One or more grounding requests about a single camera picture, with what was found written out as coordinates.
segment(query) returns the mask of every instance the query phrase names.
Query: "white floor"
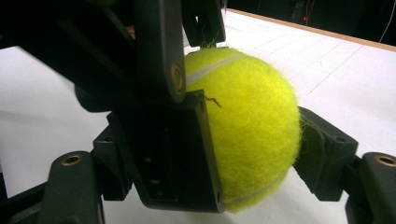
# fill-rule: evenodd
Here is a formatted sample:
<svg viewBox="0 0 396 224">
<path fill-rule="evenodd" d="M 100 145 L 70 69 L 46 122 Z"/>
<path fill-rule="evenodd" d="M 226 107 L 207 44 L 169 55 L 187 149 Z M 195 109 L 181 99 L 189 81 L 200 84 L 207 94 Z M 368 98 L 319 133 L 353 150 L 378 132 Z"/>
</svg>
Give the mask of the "white floor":
<svg viewBox="0 0 396 224">
<path fill-rule="evenodd" d="M 227 12 L 225 45 L 271 63 L 290 80 L 300 105 L 360 142 L 358 155 L 396 155 L 396 52 Z M 78 104 L 72 84 L 18 48 L 0 50 L 0 158 L 9 196 L 47 179 L 65 152 L 91 150 L 106 114 Z M 347 223 L 344 205 L 322 203 L 293 169 L 280 189 L 234 214 L 145 208 L 133 189 L 105 202 L 107 223 Z"/>
</svg>

